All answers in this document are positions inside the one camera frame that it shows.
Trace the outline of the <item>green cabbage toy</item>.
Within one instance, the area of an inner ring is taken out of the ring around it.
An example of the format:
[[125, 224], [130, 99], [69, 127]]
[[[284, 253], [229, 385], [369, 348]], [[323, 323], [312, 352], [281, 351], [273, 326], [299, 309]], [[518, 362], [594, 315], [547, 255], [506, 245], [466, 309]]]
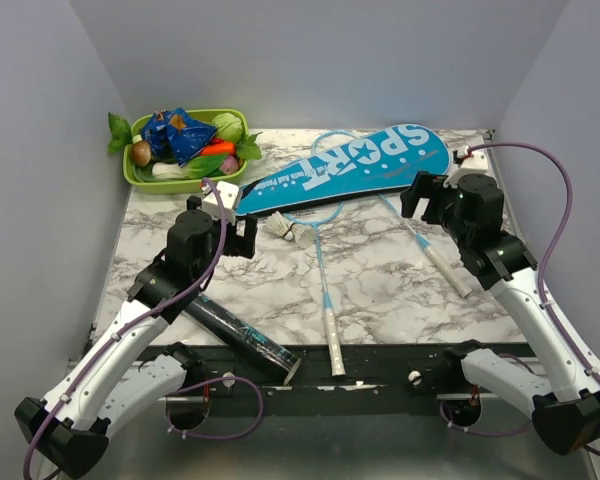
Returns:
[[231, 143], [238, 143], [244, 134], [244, 128], [239, 117], [236, 115], [225, 112], [216, 115], [212, 124], [216, 127], [215, 137]]

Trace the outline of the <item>blue badminton racket rear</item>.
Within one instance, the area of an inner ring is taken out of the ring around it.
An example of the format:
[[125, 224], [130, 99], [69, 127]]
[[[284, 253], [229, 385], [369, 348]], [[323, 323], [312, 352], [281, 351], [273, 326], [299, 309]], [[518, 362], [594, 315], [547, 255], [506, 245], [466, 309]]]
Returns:
[[[342, 135], [348, 138], [356, 138], [356, 135], [345, 130], [331, 130], [319, 135], [311, 145], [311, 153], [315, 154], [317, 148], [321, 145], [324, 139], [332, 136]], [[394, 213], [394, 215], [401, 221], [401, 223], [408, 228], [419, 245], [421, 251], [425, 256], [436, 266], [438, 271], [443, 275], [447, 282], [456, 290], [461, 298], [466, 298], [472, 292], [472, 289], [460, 278], [460, 276], [454, 271], [450, 263], [444, 258], [444, 256], [434, 247], [434, 245], [422, 234], [418, 233], [409, 220], [403, 218], [398, 212], [397, 208], [393, 206], [390, 200], [379, 194], [378, 197], [384, 202], [385, 206]]]

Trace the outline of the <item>blue racket cover bag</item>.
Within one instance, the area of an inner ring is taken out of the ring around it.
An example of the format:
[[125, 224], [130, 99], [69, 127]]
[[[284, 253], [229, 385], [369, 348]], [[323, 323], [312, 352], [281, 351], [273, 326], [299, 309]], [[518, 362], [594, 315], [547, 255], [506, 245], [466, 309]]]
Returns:
[[400, 124], [299, 159], [243, 186], [236, 213], [267, 216], [400, 191], [418, 172], [444, 175], [451, 164], [452, 155], [437, 134]]

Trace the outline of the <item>blue badminton racket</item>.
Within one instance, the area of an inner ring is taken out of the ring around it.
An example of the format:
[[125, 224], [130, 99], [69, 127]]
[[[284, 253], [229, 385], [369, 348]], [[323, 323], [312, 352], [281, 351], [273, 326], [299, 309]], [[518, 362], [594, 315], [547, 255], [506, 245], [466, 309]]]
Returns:
[[322, 243], [320, 237], [320, 228], [332, 220], [336, 219], [343, 209], [343, 203], [332, 203], [323, 206], [314, 206], [304, 210], [285, 213], [284, 216], [291, 222], [310, 227], [316, 234], [314, 241], [316, 250], [316, 259], [321, 279], [321, 289], [323, 294], [323, 323], [325, 337], [329, 350], [331, 375], [333, 377], [343, 377], [346, 375], [344, 358], [341, 351], [337, 319], [330, 295], [329, 283], [327, 280]]
[[[324, 139], [332, 136], [342, 135], [348, 138], [356, 138], [356, 135], [345, 130], [331, 130], [319, 135], [311, 145], [311, 153], [315, 154], [317, 148], [321, 145]], [[425, 256], [436, 266], [438, 271], [443, 275], [447, 282], [456, 290], [461, 298], [466, 298], [472, 292], [472, 289], [460, 278], [460, 276], [454, 271], [450, 263], [444, 258], [444, 256], [434, 247], [434, 245], [422, 234], [418, 233], [409, 220], [403, 218], [398, 212], [397, 208], [393, 206], [390, 200], [379, 194], [378, 197], [384, 202], [385, 206], [394, 213], [394, 215], [401, 221], [401, 223], [408, 228], [419, 245], [421, 251]]]

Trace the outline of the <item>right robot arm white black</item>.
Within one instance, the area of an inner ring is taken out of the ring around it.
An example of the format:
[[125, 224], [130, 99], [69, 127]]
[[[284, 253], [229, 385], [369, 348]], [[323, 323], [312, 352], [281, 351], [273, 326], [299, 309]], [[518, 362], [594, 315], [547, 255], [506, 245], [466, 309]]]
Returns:
[[445, 353], [439, 383], [460, 392], [483, 387], [514, 406], [554, 453], [567, 455], [600, 438], [600, 359], [575, 331], [526, 245], [502, 228], [504, 194], [484, 174], [446, 176], [426, 171], [401, 193], [401, 214], [422, 216], [454, 240], [461, 261], [511, 316], [544, 370], [537, 376], [475, 340]]

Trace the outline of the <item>black shuttlecock tube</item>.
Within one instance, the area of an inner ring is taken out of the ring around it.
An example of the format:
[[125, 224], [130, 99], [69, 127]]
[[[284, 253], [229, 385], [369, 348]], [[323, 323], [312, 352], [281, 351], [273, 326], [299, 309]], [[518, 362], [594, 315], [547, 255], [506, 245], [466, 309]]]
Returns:
[[287, 385], [300, 366], [289, 349], [206, 295], [198, 295], [184, 312], [271, 380]]

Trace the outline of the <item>blue snack bag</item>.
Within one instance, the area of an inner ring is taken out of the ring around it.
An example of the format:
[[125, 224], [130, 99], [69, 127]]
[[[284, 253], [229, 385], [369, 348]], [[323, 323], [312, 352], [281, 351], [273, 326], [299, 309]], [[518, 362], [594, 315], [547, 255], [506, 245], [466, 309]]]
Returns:
[[198, 156], [217, 127], [194, 119], [183, 108], [155, 112], [141, 128], [155, 159], [174, 159], [179, 166]]

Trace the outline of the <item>green leafy vegetable toy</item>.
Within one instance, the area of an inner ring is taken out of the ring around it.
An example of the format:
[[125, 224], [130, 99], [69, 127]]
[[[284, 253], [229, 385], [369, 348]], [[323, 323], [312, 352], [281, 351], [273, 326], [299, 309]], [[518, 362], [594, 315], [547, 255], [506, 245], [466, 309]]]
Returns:
[[227, 154], [195, 157], [189, 160], [181, 170], [186, 179], [202, 179], [216, 172], [227, 157]]

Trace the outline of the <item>white shuttlecock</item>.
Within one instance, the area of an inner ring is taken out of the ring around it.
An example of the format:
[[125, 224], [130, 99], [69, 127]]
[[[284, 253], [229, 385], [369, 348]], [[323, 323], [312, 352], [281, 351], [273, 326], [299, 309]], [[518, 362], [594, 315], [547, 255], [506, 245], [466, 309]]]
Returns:
[[266, 219], [265, 227], [269, 232], [285, 241], [292, 241], [295, 238], [293, 232], [295, 223], [278, 211], [272, 213]]
[[302, 249], [315, 244], [317, 234], [315, 229], [310, 225], [294, 223], [292, 225], [292, 233], [296, 244]]

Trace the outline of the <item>green leaf left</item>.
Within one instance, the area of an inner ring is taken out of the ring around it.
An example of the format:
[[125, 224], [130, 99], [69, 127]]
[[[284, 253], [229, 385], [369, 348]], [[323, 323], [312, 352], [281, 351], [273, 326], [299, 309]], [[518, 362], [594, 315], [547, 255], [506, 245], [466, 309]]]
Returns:
[[132, 131], [128, 121], [112, 112], [107, 115], [108, 127], [111, 139], [107, 146], [109, 154], [114, 154], [123, 150], [126, 145], [132, 143]]

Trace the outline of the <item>green leaf right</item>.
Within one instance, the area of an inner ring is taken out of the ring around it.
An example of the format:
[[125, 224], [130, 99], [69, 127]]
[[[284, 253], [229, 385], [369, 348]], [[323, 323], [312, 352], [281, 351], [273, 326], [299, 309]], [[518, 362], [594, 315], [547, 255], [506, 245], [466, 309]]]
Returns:
[[236, 144], [235, 152], [237, 157], [243, 161], [260, 160], [262, 152], [257, 144], [257, 139], [260, 132], [245, 134], [243, 138]]

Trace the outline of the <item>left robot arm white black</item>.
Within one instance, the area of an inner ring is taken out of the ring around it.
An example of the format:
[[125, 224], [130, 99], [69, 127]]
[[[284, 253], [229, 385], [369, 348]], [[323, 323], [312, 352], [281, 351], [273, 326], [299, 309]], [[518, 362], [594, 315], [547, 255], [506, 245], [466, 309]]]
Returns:
[[24, 398], [14, 412], [28, 443], [22, 472], [31, 476], [40, 453], [58, 473], [80, 479], [103, 457], [112, 438], [159, 398], [194, 393], [199, 358], [168, 346], [149, 366], [125, 375], [210, 282], [223, 256], [251, 258], [257, 221], [236, 232], [240, 190], [221, 182], [192, 196], [167, 233], [165, 248], [135, 278], [114, 321], [77, 365], [42, 398]]

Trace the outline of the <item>pink onion toy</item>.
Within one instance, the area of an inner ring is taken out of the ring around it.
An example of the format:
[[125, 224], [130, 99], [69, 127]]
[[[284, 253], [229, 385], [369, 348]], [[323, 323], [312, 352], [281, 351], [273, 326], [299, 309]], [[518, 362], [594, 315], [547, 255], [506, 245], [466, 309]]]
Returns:
[[240, 168], [240, 161], [234, 157], [233, 155], [227, 155], [222, 164], [219, 167], [219, 170], [223, 175], [232, 175], [236, 173]]

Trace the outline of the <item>green plastic basket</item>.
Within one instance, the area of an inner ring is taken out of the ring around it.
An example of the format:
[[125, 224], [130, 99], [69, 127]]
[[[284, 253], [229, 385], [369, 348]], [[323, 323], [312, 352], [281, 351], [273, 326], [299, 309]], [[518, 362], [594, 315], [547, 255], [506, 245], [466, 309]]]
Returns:
[[[245, 115], [239, 110], [232, 108], [211, 108], [211, 109], [187, 109], [186, 112], [194, 119], [210, 123], [211, 120], [218, 114], [231, 113], [235, 115], [241, 122], [245, 131], [249, 130]], [[245, 172], [249, 166], [249, 160], [240, 160], [239, 169], [231, 175], [213, 176], [214, 182], [226, 181], [233, 184], [239, 184], [243, 179]], [[160, 180], [160, 181], [144, 181], [141, 174], [136, 173], [136, 167], [131, 160], [131, 145], [126, 145], [122, 150], [122, 172], [125, 180], [139, 191], [152, 195], [174, 195], [197, 193], [201, 191], [200, 179], [178, 179], [178, 180]]]

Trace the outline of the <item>green leaf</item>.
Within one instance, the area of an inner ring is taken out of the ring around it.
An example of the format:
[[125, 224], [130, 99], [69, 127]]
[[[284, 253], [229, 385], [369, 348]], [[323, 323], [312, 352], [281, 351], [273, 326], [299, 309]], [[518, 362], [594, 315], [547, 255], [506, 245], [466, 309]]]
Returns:
[[108, 127], [111, 139], [107, 146], [109, 154], [114, 154], [123, 150], [126, 145], [132, 143], [132, 131], [128, 121], [112, 112], [107, 115]]
[[236, 144], [235, 152], [237, 157], [243, 161], [260, 160], [262, 152], [257, 144], [257, 139], [260, 132], [245, 134], [243, 138]]

